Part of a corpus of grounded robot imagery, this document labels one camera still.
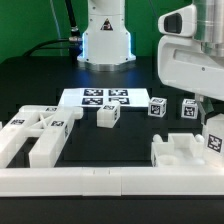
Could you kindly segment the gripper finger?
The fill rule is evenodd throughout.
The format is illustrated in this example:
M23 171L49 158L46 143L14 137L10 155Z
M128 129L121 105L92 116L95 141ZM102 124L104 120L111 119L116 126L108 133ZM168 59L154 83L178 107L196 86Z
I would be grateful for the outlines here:
M195 101L201 115L201 123L205 125L207 119L210 118L214 112L212 102L209 97L200 94L195 95Z

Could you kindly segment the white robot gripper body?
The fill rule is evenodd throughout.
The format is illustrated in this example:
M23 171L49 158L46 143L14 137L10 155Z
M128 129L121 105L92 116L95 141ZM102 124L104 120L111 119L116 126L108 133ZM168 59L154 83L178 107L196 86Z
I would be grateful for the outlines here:
M199 42L163 36L157 66L163 84L224 101L224 58L206 55Z

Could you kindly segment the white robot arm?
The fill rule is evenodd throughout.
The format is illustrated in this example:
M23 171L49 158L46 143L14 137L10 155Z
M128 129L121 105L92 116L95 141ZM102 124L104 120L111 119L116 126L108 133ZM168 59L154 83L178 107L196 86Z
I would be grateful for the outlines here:
M165 85L195 94L201 119L224 102L224 0L192 0L158 19L157 71ZM114 71L136 60L125 27L125 0L88 0L81 67Z

